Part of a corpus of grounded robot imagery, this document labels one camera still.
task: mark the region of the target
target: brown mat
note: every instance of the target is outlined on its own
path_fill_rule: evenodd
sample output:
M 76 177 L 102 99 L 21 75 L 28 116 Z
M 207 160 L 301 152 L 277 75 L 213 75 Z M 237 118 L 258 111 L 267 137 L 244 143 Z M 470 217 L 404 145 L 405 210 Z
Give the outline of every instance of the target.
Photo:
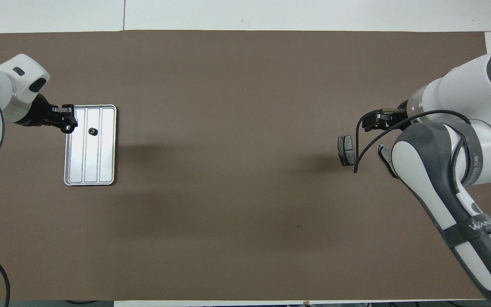
M 482 33 L 0 35 L 0 63 L 21 52 L 51 103 L 117 106 L 118 164 L 114 186 L 68 187 L 63 134 L 8 126 L 12 299 L 481 298 L 376 150 L 354 175 L 337 137 L 484 54 Z M 491 184 L 471 191 L 491 214 Z

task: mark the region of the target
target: velcro strap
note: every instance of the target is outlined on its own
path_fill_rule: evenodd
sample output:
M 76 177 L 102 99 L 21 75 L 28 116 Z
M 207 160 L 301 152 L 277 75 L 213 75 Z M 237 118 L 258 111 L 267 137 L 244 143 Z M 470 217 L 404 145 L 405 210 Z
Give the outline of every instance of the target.
M 454 226 L 442 231 L 442 238 L 448 248 L 452 249 L 461 243 L 465 243 L 491 232 L 491 218 L 488 214 L 478 214 L 461 221 Z

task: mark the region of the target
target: logo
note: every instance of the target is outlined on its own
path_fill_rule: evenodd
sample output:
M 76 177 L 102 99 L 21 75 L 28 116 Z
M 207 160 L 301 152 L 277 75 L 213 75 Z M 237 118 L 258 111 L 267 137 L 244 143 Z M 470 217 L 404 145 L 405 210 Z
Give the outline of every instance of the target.
M 471 225 L 469 225 L 469 227 L 471 227 L 471 229 L 473 229 L 475 231 L 477 229 L 482 229 L 482 228 L 487 227 L 489 225 L 491 225 L 491 221 L 472 222 Z

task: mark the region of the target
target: brown board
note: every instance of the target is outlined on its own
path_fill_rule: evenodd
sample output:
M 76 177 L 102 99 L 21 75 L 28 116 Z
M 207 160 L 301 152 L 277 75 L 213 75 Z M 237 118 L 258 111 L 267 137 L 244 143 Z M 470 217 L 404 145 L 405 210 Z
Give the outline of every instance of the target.
M 119 119 L 107 187 L 64 185 L 57 128 L 7 126 L 12 299 L 481 298 L 376 149 L 353 174 L 337 138 L 483 55 L 482 33 L 0 34 L 0 63 L 19 53 L 51 103 Z M 491 214 L 491 184 L 470 190 Z

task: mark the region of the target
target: silver rectangular tray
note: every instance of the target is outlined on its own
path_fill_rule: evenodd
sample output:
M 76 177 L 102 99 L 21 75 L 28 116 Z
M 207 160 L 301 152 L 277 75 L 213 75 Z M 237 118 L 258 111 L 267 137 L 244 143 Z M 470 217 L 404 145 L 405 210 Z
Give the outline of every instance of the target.
M 66 135 L 64 183 L 69 186 L 110 185 L 115 179 L 117 107 L 76 105 L 78 126 Z

